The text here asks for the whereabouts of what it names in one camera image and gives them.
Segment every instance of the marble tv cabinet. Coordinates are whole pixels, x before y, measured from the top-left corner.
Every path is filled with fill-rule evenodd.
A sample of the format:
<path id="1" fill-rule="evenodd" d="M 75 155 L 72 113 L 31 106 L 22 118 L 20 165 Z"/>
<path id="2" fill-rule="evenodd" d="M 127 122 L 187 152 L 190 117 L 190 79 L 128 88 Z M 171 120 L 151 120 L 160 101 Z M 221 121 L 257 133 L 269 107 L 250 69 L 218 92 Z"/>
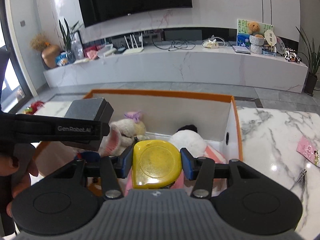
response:
<path id="1" fill-rule="evenodd" d="M 44 72 L 51 88 L 114 82 L 199 82 L 301 93 L 308 67 L 284 57 L 236 53 L 232 47 L 161 50 L 112 55 Z"/>

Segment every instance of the dark brown flower pot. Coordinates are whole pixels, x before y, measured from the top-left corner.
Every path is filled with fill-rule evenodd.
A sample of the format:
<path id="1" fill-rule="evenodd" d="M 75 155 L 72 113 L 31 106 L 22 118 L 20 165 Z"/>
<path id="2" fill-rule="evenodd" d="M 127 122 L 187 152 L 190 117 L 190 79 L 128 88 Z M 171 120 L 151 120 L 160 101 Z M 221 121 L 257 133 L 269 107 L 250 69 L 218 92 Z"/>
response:
<path id="1" fill-rule="evenodd" d="M 308 72 L 308 77 L 307 77 L 307 82 L 304 87 L 304 92 L 308 94 L 309 96 L 313 97 L 313 90 L 315 89 L 316 83 L 317 83 L 318 77 L 317 76 L 312 76 Z"/>

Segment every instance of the black circular cover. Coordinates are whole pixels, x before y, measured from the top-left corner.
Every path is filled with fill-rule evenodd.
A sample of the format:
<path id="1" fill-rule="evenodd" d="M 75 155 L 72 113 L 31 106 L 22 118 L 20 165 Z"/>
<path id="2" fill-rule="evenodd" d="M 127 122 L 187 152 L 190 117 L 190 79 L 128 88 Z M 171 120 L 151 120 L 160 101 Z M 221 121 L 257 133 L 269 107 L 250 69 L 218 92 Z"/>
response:
<path id="1" fill-rule="evenodd" d="M 302 214 L 299 198 L 270 179 L 242 179 L 217 196 L 214 205 L 225 222 L 255 235 L 295 228 Z"/>
<path id="2" fill-rule="evenodd" d="M 74 231 L 97 214 L 97 197 L 86 188 L 64 179 L 39 183 L 19 194 L 12 204 L 20 228 L 34 235 L 61 235 Z"/>

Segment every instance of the gray tile floor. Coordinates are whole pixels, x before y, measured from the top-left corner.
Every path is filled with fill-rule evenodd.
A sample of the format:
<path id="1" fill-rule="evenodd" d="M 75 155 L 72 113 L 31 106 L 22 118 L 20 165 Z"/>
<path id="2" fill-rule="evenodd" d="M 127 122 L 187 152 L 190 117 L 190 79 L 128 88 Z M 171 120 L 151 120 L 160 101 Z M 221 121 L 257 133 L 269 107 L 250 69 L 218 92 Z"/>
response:
<path id="1" fill-rule="evenodd" d="M 290 111 L 304 111 L 320 114 L 320 91 L 314 91 L 310 97 L 304 93 L 298 94 L 264 88 L 254 88 L 235 85 L 205 84 L 205 83 L 172 83 L 172 82 L 133 82 L 106 83 L 81 86 L 45 89 L 36 100 L 71 101 L 82 98 L 92 89 L 146 89 L 146 90 L 178 90 L 204 93 L 228 94 L 236 98 L 238 106 L 263 107 Z"/>

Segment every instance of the round hole in box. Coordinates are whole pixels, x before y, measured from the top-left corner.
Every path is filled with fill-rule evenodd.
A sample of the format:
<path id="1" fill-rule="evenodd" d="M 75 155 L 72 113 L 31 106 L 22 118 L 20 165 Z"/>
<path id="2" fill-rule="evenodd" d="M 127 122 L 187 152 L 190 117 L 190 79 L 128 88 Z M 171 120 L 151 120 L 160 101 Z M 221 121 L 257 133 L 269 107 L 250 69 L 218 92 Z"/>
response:
<path id="1" fill-rule="evenodd" d="M 226 145 L 228 145 L 229 143 L 229 133 L 227 132 L 227 135 L 226 135 Z"/>

